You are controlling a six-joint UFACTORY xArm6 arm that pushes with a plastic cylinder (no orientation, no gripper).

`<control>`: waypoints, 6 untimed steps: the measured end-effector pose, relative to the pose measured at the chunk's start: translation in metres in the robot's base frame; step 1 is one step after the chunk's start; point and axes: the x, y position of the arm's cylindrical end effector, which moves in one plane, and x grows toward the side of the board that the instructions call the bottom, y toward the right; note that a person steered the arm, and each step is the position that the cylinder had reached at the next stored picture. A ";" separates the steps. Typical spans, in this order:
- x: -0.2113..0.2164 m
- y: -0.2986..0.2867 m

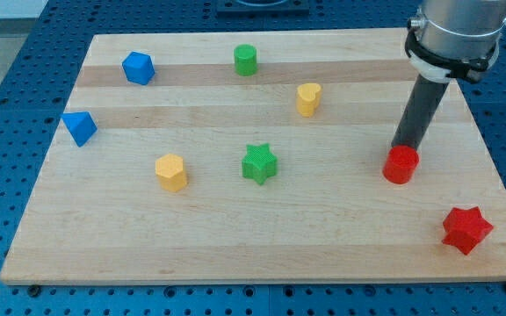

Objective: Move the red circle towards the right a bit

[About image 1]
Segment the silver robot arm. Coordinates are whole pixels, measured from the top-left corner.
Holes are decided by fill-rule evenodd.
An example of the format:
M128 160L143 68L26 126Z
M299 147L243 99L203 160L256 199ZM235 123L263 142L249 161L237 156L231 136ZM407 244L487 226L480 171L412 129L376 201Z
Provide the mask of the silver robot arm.
M506 0L424 0L408 19L405 50L434 83L477 83L494 66L506 21Z

